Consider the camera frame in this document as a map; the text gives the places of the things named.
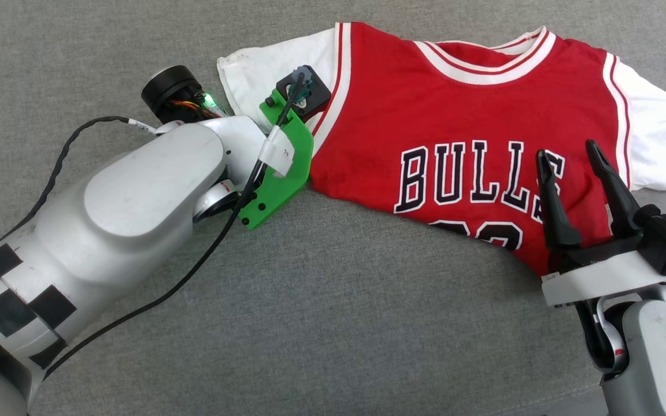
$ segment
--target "red fabric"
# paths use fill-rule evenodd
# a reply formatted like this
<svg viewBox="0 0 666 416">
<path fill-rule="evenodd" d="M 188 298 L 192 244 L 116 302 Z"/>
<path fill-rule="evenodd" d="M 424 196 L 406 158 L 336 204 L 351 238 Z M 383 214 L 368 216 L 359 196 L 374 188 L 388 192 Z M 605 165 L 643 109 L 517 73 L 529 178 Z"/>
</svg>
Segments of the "red fabric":
<svg viewBox="0 0 666 416">
<path fill-rule="evenodd" d="M 455 44 L 441 47 L 462 61 L 505 63 L 505 55 L 496 51 Z M 531 73 L 504 84 L 478 86 L 438 72 L 414 43 L 354 23 L 348 95 L 313 160 L 312 185 L 330 197 L 393 213 L 400 203 L 402 155 L 425 147 L 425 201 L 420 208 L 398 215 L 428 224 L 463 221 L 470 237 L 477 237 L 489 221 L 515 224 L 521 231 L 515 255 L 541 276 L 547 272 L 548 253 L 542 224 L 531 218 L 534 195 L 538 195 L 538 150 L 548 149 L 565 158 L 563 176 L 558 179 L 560 196 L 584 242 L 610 235 L 602 187 L 584 150 L 585 140 L 594 139 L 616 163 L 618 120 L 602 76 L 606 56 L 603 50 L 557 37 L 549 55 Z M 470 201 L 474 140 L 487 142 L 484 190 L 492 182 L 499 183 L 495 202 Z M 511 140 L 523 143 L 516 194 L 521 187 L 530 192 L 526 213 L 501 202 L 509 187 Z M 435 200 L 436 145 L 449 145 L 451 151 L 452 143 L 464 144 L 462 197 L 457 203 L 439 205 Z M 412 163 L 410 172 L 420 169 L 420 163 Z M 417 186 L 412 186 L 407 193 L 413 197 L 416 191 Z M 493 242 L 503 247 L 516 244 L 498 237 Z"/>
</svg>

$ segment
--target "neckline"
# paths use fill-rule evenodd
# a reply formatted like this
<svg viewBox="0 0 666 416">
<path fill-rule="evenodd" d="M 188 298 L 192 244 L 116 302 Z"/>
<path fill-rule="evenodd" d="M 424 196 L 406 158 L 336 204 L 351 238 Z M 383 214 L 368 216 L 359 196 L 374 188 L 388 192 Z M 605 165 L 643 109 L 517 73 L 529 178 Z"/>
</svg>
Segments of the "neckline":
<svg viewBox="0 0 666 416">
<path fill-rule="evenodd" d="M 514 81 L 536 68 L 552 50 L 557 37 L 541 26 L 536 31 L 526 32 L 518 38 L 496 47 L 486 47 L 469 42 L 440 42 L 470 44 L 484 49 L 494 50 L 506 55 L 515 55 L 507 64 L 501 66 L 479 66 L 448 55 L 439 43 L 415 40 L 423 56 L 430 64 L 445 76 L 455 81 L 474 85 L 495 85 Z"/>
</svg>

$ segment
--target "jersey number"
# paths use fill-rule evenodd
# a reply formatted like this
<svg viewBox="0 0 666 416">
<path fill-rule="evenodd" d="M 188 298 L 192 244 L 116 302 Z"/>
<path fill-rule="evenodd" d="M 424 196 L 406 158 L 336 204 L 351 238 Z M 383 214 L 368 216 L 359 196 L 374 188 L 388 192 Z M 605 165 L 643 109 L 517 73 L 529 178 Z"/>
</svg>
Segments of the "jersey number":
<svg viewBox="0 0 666 416">
<path fill-rule="evenodd" d="M 464 221 L 446 221 L 439 220 L 432 222 L 431 225 L 455 232 L 457 234 L 472 237 L 469 226 Z M 523 230 L 516 224 L 504 221 L 485 221 L 476 230 L 476 239 L 485 240 L 489 243 L 499 243 L 500 246 L 508 250 L 518 250 L 523 243 Z"/>
</svg>

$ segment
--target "stitching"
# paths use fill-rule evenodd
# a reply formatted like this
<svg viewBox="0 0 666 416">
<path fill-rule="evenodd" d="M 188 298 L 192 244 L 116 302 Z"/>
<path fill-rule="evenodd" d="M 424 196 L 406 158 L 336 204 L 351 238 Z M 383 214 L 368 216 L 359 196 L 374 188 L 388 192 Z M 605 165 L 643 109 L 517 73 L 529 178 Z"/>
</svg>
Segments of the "stitching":
<svg viewBox="0 0 666 416">
<path fill-rule="evenodd" d="M 528 403 L 520 403 L 518 405 L 511 406 L 511 407 L 505 407 L 505 408 L 502 408 L 502 409 L 499 409 L 499 410 L 488 411 L 487 413 L 481 413 L 481 414 L 478 414 L 477 416 L 505 415 L 507 413 L 507 411 L 513 411 L 513 410 L 517 410 L 517 409 L 520 409 L 520 408 L 528 408 L 530 406 L 533 406 L 533 405 L 536 405 L 536 404 L 539 404 L 539 403 L 550 403 L 552 401 L 558 401 L 560 398 L 571 398 L 571 397 L 574 397 L 576 395 L 580 395 L 580 394 L 584 393 L 587 390 L 588 387 L 594 387 L 595 385 L 596 384 L 584 385 L 583 387 L 579 387 L 577 389 L 570 390 L 569 392 L 564 392 L 564 393 L 560 393 L 558 395 L 553 395 L 553 396 L 548 396 L 546 398 L 533 400 L 533 401 L 530 401 Z"/>
</svg>

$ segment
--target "jersey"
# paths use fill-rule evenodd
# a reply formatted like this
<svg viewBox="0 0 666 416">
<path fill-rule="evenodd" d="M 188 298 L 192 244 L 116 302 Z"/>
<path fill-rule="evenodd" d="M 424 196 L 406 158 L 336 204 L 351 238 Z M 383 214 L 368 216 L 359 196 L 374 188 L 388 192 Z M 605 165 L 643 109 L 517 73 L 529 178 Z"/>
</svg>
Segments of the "jersey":
<svg viewBox="0 0 666 416">
<path fill-rule="evenodd" d="M 310 64 L 331 102 L 308 121 L 313 189 L 513 250 L 547 272 L 536 153 L 584 243 L 608 211 L 593 139 L 632 190 L 666 190 L 666 92 L 605 50 L 541 27 L 498 47 L 414 42 L 363 23 L 217 62 L 236 113 L 270 127 L 269 86 Z"/>
</svg>

